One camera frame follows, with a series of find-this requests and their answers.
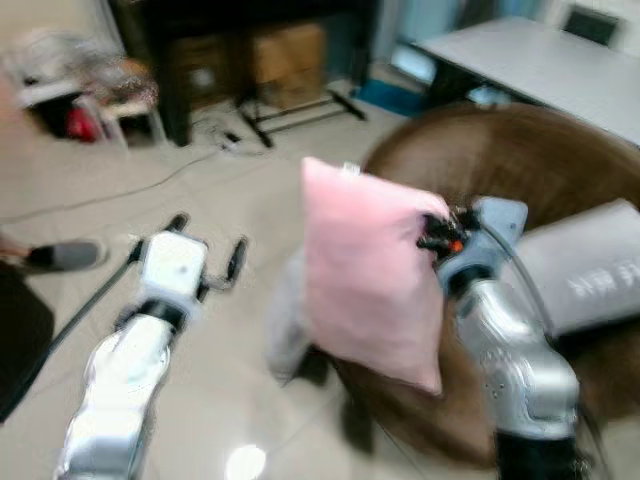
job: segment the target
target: pink pillow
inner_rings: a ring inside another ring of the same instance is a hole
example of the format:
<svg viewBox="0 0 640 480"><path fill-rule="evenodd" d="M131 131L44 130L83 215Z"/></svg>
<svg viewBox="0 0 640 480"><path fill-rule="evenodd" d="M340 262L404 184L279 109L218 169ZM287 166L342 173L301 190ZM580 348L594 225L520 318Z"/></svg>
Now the pink pillow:
<svg viewBox="0 0 640 480"><path fill-rule="evenodd" d="M440 393L443 298L416 240L440 196L314 158L303 164L306 305L330 354Z"/></svg>

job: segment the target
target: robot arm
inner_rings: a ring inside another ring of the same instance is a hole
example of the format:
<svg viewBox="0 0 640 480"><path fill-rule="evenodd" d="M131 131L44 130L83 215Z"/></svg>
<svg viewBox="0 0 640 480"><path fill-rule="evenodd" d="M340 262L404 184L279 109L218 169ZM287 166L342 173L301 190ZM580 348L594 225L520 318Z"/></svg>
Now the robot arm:
<svg viewBox="0 0 640 480"><path fill-rule="evenodd" d="M578 478L578 380L547 343L541 320L527 313L510 286L495 279L504 253L479 229L489 225L514 244L526 221L526 205L487 197L476 207L459 224L436 221L439 237L426 243L444 254L437 265L438 278L456 302L458 338L484 376L500 478ZM473 224L470 235L464 223ZM464 248L451 255L454 250L448 246L461 239Z"/></svg>
<svg viewBox="0 0 640 480"><path fill-rule="evenodd" d="M474 282L457 307L458 337L484 376L500 478L579 478L579 384L567 361L505 284Z"/></svg>
<svg viewBox="0 0 640 480"><path fill-rule="evenodd" d="M226 278L211 279L205 276L204 242L172 229L145 244L139 307L89 360L83 400L67 430L54 479L139 478L171 346L197 319L210 288L233 286L245 248L244 240L238 243Z"/></svg>

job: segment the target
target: floor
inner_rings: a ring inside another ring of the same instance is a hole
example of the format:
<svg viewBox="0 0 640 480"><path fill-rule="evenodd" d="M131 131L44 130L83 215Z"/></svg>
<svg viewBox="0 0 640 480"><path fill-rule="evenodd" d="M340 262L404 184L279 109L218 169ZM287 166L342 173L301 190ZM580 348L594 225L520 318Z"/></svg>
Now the floor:
<svg viewBox="0 0 640 480"><path fill-rule="evenodd" d="M36 135L16 112L0 111L2 231L32 243L89 237L111 247L109 261L95 270L30 277L31 287L54 310L57 330L123 260L132 235L157 230L176 212L188 212L188 231L208 241L210 272L221 271L238 236L251 241L236 289L210 295L202 320L175 349L157 401L145 480L222 479L229 455L247 444L267 452L261 477L267 480L494 478L418 455L375 424L358 427L358 415L349 413L348 397L331 371L324 383L297 380L286 388L279 388L266 371L263 312L283 261L303 237L300 160L313 155L336 165L361 162L404 121L361 107L370 117L367 123L341 116L285 131L275 137L277 148L261 155L259 145L250 141L244 151L251 154L219 152L206 129L200 129L192 146L141 147L128 158L117 149ZM250 137L224 107L216 118ZM154 188L69 207L157 183L197 159L202 161ZM45 213L29 215L41 209ZM51 478L78 405L84 365L112 331L135 284L132 271L96 306L0 428L5 478ZM356 437L358 429L371 434L373 448L359 448L353 435L345 434L349 422L355 422ZM614 434L612 441L637 446L638 432Z"/></svg>

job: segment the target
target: cable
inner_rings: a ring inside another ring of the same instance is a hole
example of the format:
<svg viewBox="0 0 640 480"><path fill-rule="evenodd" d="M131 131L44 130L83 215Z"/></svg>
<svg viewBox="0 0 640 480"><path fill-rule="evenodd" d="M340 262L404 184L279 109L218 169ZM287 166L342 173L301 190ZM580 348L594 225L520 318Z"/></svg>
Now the cable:
<svg viewBox="0 0 640 480"><path fill-rule="evenodd" d="M194 127L199 123L205 124L203 133L211 138L213 145L225 152L243 157L260 157L265 154L264 149L246 150L241 148L239 145L241 143L246 145L247 142L236 135L228 127L227 122L219 116L211 115L200 118L193 123Z"/></svg>
<svg viewBox="0 0 640 480"><path fill-rule="evenodd" d="M192 160L191 162L187 163L186 165L183 165L180 168L178 168L177 170L173 171L171 174L167 175L162 180L160 180L160 181L158 181L156 183L153 183L151 185L147 185L147 186L141 187L141 188L136 188L134 190L129 190L128 192L116 193L114 195L107 195L106 197L98 197L98 198L93 198L91 200L84 200L82 202L72 203L70 205L58 205L58 206L55 206L55 207L47 207L47 208L42 208L40 210L33 210L31 212L24 213L22 215L16 215L15 217L0 218L0 225L11 225L12 223L22 222L24 220L28 220L28 219L34 218L34 217L39 217L40 215L46 215L48 213L67 212L67 211L71 211L71 210L77 210L78 208L88 207L90 205L97 205L97 204L100 204L100 203L109 202L111 200L117 200L119 198L125 198L125 197L131 196L131 195L135 195L137 193L146 192L147 190L151 190L153 188L159 187L160 185L164 185L169 180L171 180L172 178L174 178L178 174L182 173L186 169L192 167L193 165L195 165L197 163L200 163L200 162L203 162L205 160L208 160L209 158L214 156L216 153L217 152L212 152L212 153L208 153L206 155L203 155L200 158L196 158L195 160Z"/></svg>
<svg viewBox="0 0 640 480"><path fill-rule="evenodd" d="M507 257L513 262L518 275L527 287L527 292L531 297L535 309L538 311L538 315L540 315L540 320L542 320L545 329L549 331L549 329L551 328L551 316L549 315L549 311L544 304L544 300L542 299L542 295L540 295L538 287L536 287L536 284L531 278L531 275L529 275L527 267L524 266L516 251L511 245L509 245L509 242L507 242L502 237L502 235L500 235L493 227L487 225L482 220L479 220L479 224L480 228L484 230L498 244L498 246L504 251Z"/></svg>

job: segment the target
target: black cable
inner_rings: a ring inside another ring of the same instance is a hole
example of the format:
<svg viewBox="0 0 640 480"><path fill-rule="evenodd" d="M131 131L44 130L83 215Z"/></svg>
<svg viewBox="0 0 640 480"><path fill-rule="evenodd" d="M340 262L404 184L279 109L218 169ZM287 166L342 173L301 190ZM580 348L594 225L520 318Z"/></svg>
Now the black cable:
<svg viewBox="0 0 640 480"><path fill-rule="evenodd" d="M549 331L551 327L551 316L549 315L549 311L544 304L544 300L542 299L542 295L540 295L538 287L536 287L536 284L531 278L531 275L529 275L527 267L524 266L516 251L511 245L509 245L509 242L507 242L502 237L502 235L500 235L493 227L487 225L482 220L479 220L479 223L480 228L484 230L500 246L507 257L513 262L518 275L527 287L527 291L529 293L529 296L531 297L533 306L538 311L538 315L540 315L540 320L544 324L546 331Z"/></svg>
<svg viewBox="0 0 640 480"><path fill-rule="evenodd" d="M158 181L156 183L153 183L151 185L147 185L147 186L141 187L141 188L136 188L135 190L129 190L128 192L116 193L114 195L107 195L106 197L92 198L91 200L84 200L82 202L72 203L70 205L58 205L58 206L55 206L55 207L47 207L47 208L43 208L43 209L40 209L40 210L34 210L32 212L24 213L22 215L16 215L15 217L0 218L0 225L10 225L12 223L22 222L24 220L28 220L28 219L33 218L33 217L39 217L40 215L46 215L48 213L77 210L78 208L88 207L90 205L96 205L96 204L99 204L99 203L109 202L111 200L117 200L119 198L128 197L128 196L131 196L131 195L135 195L137 193L146 192L147 190L151 190L153 188L159 187L160 185L163 185L163 184L167 183L169 180L171 180L172 178L174 178L176 175L178 175L179 173L183 172L187 168L189 168L189 167L191 167L191 166L193 166L193 165L195 165L197 163L200 163L200 162L203 162L205 160L208 160L210 157L214 156L216 153L217 152L208 153L207 155L204 155L204 156L202 156L200 158L192 160L191 162L187 163L186 165L183 165L182 167L180 167L177 170L173 171L171 174L169 174L164 179L162 179L162 180L160 180L160 181Z"/></svg>

